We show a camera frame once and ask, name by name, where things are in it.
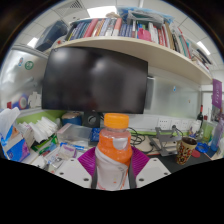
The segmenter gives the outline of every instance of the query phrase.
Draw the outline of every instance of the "plastic bottle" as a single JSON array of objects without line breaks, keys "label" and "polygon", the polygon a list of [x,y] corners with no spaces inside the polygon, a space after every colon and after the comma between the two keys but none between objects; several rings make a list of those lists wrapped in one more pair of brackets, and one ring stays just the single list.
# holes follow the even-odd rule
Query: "plastic bottle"
[{"label": "plastic bottle", "polygon": [[209,124],[207,122],[208,116],[204,116],[204,121],[201,129],[203,130],[202,142],[208,144],[209,138],[211,136],[211,128],[209,128]]},{"label": "plastic bottle", "polygon": [[105,114],[105,128],[100,131],[95,150],[97,189],[114,191],[124,187],[132,156],[128,123],[127,115]]},{"label": "plastic bottle", "polygon": [[216,152],[219,148],[219,141],[223,134],[223,125],[224,125],[224,120],[220,118],[219,123],[217,124],[215,128],[215,134],[213,136],[212,144],[211,144],[211,150],[214,152]]},{"label": "plastic bottle", "polygon": [[200,130],[201,121],[193,121],[189,130],[189,137],[196,138],[196,134]]},{"label": "plastic bottle", "polygon": [[208,146],[209,147],[211,147],[212,139],[213,139],[214,134],[215,134],[215,128],[213,128],[212,133],[211,133],[210,138],[209,138],[209,141],[208,141]]}]

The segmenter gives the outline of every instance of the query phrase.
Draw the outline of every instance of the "sticker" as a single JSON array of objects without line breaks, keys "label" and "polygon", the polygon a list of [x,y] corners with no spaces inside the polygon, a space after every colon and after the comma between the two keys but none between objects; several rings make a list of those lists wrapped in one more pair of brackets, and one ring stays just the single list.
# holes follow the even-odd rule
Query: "sticker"
[{"label": "sticker", "polygon": [[32,69],[33,66],[34,66],[34,63],[33,63],[32,61],[27,61],[26,64],[25,64],[25,68],[26,68],[27,70]]},{"label": "sticker", "polygon": [[23,58],[20,58],[20,59],[19,59],[19,64],[18,64],[18,66],[21,67],[21,66],[22,66],[22,63],[23,63]]}]

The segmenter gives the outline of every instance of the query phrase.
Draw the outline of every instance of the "monitor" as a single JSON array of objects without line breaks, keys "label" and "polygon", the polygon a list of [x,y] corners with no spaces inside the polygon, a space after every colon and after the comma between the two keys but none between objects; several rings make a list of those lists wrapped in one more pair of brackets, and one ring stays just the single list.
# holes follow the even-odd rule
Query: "monitor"
[{"label": "monitor", "polygon": [[51,51],[42,87],[42,108],[142,114],[148,62],[99,48]]}]

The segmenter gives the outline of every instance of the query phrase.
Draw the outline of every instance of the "ceiling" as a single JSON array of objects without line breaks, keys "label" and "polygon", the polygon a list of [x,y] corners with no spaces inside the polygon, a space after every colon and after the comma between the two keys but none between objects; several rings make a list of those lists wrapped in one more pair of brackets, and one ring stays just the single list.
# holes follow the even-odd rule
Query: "ceiling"
[{"label": "ceiling", "polygon": [[89,18],[87,9],[101,6],[134,6],[153,9],[175,18],[174,23],[183,34],[193,42],[201,41],[210,51],[209,58],[216,63],[218,70],[224,70],[222,57],[209,35],[192,19],[179,9],[160,0],[65,0],[43,12],[33,20],[15,40],[15,43],[27,44],[32,38],[39,38],[46,27],[59,19],[67,24],[73,18]]}]

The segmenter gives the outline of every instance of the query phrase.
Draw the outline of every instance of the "paper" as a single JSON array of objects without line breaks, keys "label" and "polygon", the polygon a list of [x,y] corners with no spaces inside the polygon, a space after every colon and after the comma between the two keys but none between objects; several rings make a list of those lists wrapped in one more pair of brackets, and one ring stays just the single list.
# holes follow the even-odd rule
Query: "paper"
[{"label": "paper", "polygon": [[13,125],[16,118],[19,116],[20,111],[18,107],[13,109],[4,109],[0,113],[0,135],[5,139],[9,129]]}]

